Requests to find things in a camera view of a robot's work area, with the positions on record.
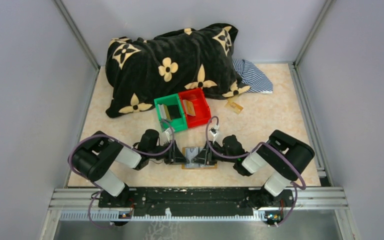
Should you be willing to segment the tan leather card holder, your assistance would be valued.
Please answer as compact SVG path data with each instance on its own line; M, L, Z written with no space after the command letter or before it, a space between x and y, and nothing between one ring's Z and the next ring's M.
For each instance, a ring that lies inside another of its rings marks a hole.
M218 165L209 164L204 159L204 153L202 153L203 147L190 146L183 147L182 153L186 157L187 162L181 166L183 170L204 170L204 169L217 169Z

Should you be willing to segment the red plastic bin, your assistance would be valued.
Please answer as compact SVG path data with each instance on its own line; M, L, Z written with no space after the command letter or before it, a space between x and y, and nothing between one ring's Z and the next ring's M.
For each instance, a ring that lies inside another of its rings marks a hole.
M195 128L198 126L206 125L211 118L211 110L206 101L204 92L201 88L194 88L178 93L180 102L185 113L185 108L183 106L183 100L188 100L193 102L196 116L189 116L185 113L187 127L189 129Z

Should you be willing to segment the translucent yellow card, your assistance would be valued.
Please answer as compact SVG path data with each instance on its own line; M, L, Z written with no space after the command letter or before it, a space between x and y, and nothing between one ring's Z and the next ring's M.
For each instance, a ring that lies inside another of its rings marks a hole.
M238 114L238 115L244 109L241 105L239 105L238 103L236 103L236 102L234 102L232 100L228 100L224 107L229 109L230 111Z

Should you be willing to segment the green plastic bin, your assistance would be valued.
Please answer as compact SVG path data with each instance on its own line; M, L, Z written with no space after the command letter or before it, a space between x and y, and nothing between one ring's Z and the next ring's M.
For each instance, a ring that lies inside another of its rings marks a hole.
M177 93L156 98L154 104L163 131L169 127L165 121L170 123L175 132L184 131L188 128L186 116Z

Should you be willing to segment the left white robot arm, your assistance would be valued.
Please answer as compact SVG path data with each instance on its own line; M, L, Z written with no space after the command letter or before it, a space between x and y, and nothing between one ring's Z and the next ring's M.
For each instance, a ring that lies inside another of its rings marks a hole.
M113 163L119 163L134 170L146 167L151 159L162 160L167 165L187 163L174 139L172 131L167 129L167 139L163 144L160 133L155 129L147 129L139 142L129 146L115 137L97 131L85 138L69 154L67 162L71 171L113 197L118 197L128 185L112 171Z

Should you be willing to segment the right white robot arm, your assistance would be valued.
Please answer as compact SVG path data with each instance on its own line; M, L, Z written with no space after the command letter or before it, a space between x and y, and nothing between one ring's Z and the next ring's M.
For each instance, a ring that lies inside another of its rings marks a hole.
M305 186L302 173L314 157L315 151L308 144L276 129L267 141L250 152L245 151L234 134L226 136L221 143L210 140L190 161L206 166L232 163L240 175L247 177L270 166L274 172L263 184L263 192L277 197L297 180Z

